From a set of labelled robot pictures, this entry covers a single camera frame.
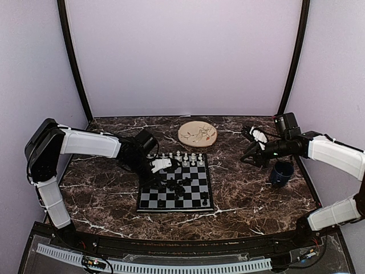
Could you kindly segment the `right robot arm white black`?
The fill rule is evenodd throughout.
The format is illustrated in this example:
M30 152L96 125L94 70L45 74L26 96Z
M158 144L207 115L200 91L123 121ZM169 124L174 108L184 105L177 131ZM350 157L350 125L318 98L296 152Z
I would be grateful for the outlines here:
M255 126L243 126L241 132L250 145L241 162L263 168L272 159L296 156L332 167L360 182L357 193L298 219L291 243L302 248L312 240L313 232L364 220L364 150L327 134L302 132L292 112L274 116L273 122L275 134Z

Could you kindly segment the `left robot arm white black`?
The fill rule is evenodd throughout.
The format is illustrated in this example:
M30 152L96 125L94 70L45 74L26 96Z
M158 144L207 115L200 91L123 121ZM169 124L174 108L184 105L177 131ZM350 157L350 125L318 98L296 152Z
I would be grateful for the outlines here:
M25 146L26 177L40 197L52 224L60 229L58 239L68 249L80 245L80 235L69 226L72 221L57 180L61 155L88 155L115 159L136 174L142 186L158 183L157 173L172 166L171 158L150 156L156 138L142 130L136 136L120 136L79 130L47 118Z

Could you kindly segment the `black chess piece corner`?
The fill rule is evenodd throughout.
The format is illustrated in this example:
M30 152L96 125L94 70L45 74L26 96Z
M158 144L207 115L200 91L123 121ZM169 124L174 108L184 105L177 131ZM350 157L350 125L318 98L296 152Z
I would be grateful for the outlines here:
M201 198L202 198L202 205L203 206L207 206L208 205L208 193L207 192L203 192L201 194Z

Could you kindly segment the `black white chess board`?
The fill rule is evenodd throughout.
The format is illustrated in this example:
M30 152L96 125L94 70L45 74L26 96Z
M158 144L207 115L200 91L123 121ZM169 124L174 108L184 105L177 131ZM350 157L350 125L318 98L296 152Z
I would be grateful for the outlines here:
M211 212L214 210L207 154L170 153L162 155L175 162L159 170L158 186L141 187L136 212Z

